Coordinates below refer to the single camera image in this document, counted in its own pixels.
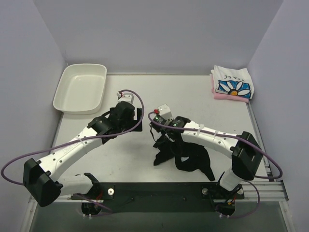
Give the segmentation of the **black t shirt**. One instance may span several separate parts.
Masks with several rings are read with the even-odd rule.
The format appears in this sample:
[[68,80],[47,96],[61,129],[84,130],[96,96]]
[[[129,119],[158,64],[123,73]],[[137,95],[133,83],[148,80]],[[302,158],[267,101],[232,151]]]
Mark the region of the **black t shirt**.
[[154,166],[174,159],[178,170],[186,172],[200,170],[210,181],[215,180],[211,160],[205,147],[181,139],[172,142],[165,136],[161,136],[153,147],[159,150],[153,162]]

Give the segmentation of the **white plastic bin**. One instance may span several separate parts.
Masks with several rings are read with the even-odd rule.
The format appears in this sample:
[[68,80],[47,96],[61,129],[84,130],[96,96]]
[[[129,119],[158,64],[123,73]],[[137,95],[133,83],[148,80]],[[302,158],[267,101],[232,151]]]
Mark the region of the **white plastic bin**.
[[53,107],[71,115],[90,115],[102,104],[107,68],[101,64],[73,64],[58,83]]

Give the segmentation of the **white daisy print t shirt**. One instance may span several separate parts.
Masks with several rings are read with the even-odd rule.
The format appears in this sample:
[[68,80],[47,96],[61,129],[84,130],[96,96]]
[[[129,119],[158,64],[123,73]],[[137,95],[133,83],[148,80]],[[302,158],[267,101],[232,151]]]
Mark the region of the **white daisy print t shirt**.
[[246,68],[236,70],[215,65],[211,74],[217,93],[252,99],[254,86]]

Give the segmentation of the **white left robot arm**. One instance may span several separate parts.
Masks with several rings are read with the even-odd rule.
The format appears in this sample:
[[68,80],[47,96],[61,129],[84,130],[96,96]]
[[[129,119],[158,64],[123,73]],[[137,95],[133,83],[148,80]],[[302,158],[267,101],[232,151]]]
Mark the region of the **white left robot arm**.
[[121,101],[109,112],[94,118],[78,135],[39,160],[30,158],[24,164],[23,185],[46,207],[59,196],[83,194],[89,199],[99,193],[98,180],[90,173],[64,177],[63,173],[90,151],[109,140],[132,131],[142,131],[144,107]]

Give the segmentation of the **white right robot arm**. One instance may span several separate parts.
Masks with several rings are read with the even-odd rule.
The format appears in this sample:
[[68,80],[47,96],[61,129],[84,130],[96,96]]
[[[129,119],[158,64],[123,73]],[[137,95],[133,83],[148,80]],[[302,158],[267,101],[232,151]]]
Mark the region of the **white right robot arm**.
[[[150,127],[160,134],[154,144],[159,149],[154,165],[174,159],[176,168],[193,172],[200,170],[209,181],[216,181],[219,189],[235,191],[240,182],[254,180],[262,160],[259,146],[252,134],[223,133],[205,127],[188,118],[174,119],[156,115]],[[208,149],[231,160],[230,167],[215,178]]]

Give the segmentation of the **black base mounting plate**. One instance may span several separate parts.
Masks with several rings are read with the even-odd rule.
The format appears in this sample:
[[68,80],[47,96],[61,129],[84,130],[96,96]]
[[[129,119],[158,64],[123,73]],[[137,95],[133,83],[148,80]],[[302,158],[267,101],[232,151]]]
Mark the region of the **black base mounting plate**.
[[224,211],[235,209],[234,200],[243,200],[242,185],[229,192],[215,182],[96,183],[82,197],[85,215],[108,213],[201,213],[213,212],[225,203]]

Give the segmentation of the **aluminium front rail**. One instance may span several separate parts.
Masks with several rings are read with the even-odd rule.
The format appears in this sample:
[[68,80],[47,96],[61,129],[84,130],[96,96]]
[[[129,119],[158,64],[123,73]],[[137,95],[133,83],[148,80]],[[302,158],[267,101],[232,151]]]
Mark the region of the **aluminium front rail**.
[[288,195],[283,181],[276,182],[252,182],[253,185],[247,182],[242,182],[245,201],[257,201],[257,191],[259,192],[260,201],[262,202],[283,202],[288,201]]

